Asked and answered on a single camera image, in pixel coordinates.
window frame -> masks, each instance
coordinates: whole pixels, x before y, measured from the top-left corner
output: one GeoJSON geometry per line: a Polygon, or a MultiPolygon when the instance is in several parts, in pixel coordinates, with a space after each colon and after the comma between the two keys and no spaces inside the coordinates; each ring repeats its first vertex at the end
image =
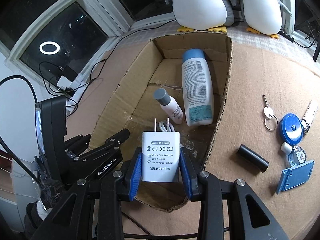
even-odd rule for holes
{"type": "Polygon", "coordinates": [[[11,51],[0,41],[0,52],[7,58],[6,65],[8,67],[11,64],[15,65],[19,70],[44,86],[41,76],[23,63],[20,57],[43,28],[74,2],[78,2],[108,36],[108,40],[98,49],[81,71],[80,74],[84,77],[83,81],[88,80],[92,66],[101,60],[105,51],[112,49],[120,36],[130,30],[175,19],[174,13],[166,13],[135,22],[119,0],[58,0],[28,27],[11,51]]]}
{"type": "Polygon", "coordinates": [[[10,67],[11,64],[19,68],[25,74],[32,77],[34,80],[44,86],[42,77],[33,71],[29,66],[20,60],[20,57],[33,41],[33,39],[43,30],[43,28],[51,22],[58,14],[60,14],[65,8],[72,3],[77,2],[90,17],[96,22],[96,24],[106,33],[108,36],[107,41],[97,50],[92,58],[84,66],[80,74],[84,76],[84,80],[87,80],[92,66],[96,61],[100,60],[103,53],[110,47],[110,44],[116,39],[117,36],[121,36],[123,31],[112,19],[112,17],[105,11],[102,5],[97,0],[58,0],[45,10],[22,34],[18,41],[10,51],[0,41],[0,52],[7,58],[6,65],[10,67]]]}
{"type": "Polygon", "coordinates": [[[285,30],[287,34],[292,36],[294,32],[294,23],[296,17],[296,0],[280,0],[292,13],[292,16],[282,13],[282,28],[285,30]]]}
{"type": "Polygon", "coordinates": [[[98,1],[103,5],[107,12],[110,13],[111,11],[115,11],[116,13],[113,14],[114,19],[116,21],[121,21],[121,19],[123,19],[127,23],[130,30],[143,28],[145,26],[155,25],[161,22],[166,22],[175,19],[174,13],[171,12],[135,21],[134,19],[132,19],[130,14],[127,12],[127,10],[124,8],[124,6],[120,3],[119,0],[108,0],[108,2],[104,0],[98,1]]]}
{"type": "MultiPolygon", "coordinates": [[[[301,44],[302,46],[308,47],[310,46],[310,42],[305,39],[307,34],[302,31],[295,30],[295,17],[296,17],[296,0],[280,0],[292,13],[292,16],[282,12],[282,28],[285,30],[287,34],[292,36],[296,42],[301,44]]],[[[309,50],[315,52],[318,42],[314,46],[308,48],[309,50]]]]}

white wall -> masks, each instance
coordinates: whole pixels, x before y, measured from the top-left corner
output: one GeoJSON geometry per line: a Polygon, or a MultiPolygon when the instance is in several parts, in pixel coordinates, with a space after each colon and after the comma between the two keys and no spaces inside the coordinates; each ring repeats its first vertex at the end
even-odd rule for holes
{"type": "MultiPolygon", "coordinates": [[[[43,85],[17,67],[5,66],[5,56],[0,53],[0,80],[11,75],[23,75],[31,82],[38,101],[50,98],[43,85]]],[[[35,102],[32,92],[23,80],[13,79],[0,87],[0,135],[20,159],[33,162],[39,156],[36,141],[35,102]]]]}

cardboard box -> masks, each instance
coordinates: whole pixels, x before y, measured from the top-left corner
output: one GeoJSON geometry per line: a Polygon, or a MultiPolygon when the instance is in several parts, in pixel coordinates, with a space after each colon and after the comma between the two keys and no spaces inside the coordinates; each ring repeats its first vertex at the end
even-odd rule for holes
{"type": "MultiPolygon", "coordinates": [[[[102,145],[106,138],[127,128],[130,138],[121,145],[121,151],[124,160],[130,160],[135,148],[141,146],[142,132],[153,131],[154,118],[158,122],[167,119],[167,114],[153,99],[153,92],[160,87],[165,88],[184,111],[182,54],[192,48],[204,51],[209,66],[214,93],[214,122],[199,127],[188,127],[184,122],[174,124],[174,128],[180,132],[180,143],[205,164],[223,115],[231,70],[231,39],[221,33],[175,34],[148,42],[109,99],[93,131],[90,148],[102,145]]],[[[187,202],[182,182],[141,182],[136,199],[165,211],[178,209],[187,202]]]]}

screw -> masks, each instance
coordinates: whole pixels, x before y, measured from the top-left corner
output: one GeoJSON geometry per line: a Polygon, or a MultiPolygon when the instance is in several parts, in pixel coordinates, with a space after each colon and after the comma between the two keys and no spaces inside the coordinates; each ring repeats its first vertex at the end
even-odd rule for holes
{"type": "Polygon", "coordinates": [[[245,185],[245,181],[243,179],[237,179],[236,183],[241,187],[245,185]]]}
{"type": "Polygon", "coordinates": [[[77,185],[79,185],[79,186],[83,186],[84,184],[85,184],[85,179],[78,179],[77,180],[77,185]]]}
{"type": "Polygon", "coordinates": [[[203,178],[207,178],[207,177],[209,177],[209,172],[207,172],[207,171],[201,171],[201,172],[199,172],[199,175],[200,175],[201,177],[203,177],[203,178]]]}
{"type": "Polygon", "coordinates": [[[115,178],[121,177],[122,174],[123,174],[122,171],[114,171],[114,172],[113,172],[113,176],[114,176],[115,178]]]}

small white bottle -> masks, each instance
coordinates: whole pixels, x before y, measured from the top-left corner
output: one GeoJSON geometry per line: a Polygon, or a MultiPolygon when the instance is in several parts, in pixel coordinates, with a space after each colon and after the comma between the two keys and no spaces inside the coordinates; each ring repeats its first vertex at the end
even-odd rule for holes
{"type": "Polygon", "coordinates": [[[184,122],[185,116],[181,107],[173,97],[168,95],[165,89],[157,89],[153,93],[153,98],[160,103],[160,107],[168,114],[172,121],[174,121],[176,124],[181,124],[184,122]]]}
{"type": "Polygon", "coordinates": [[[182,55],[182,90],[188,126],[213,122],[213,90],[208,64],[200,49],[182,55]]]}

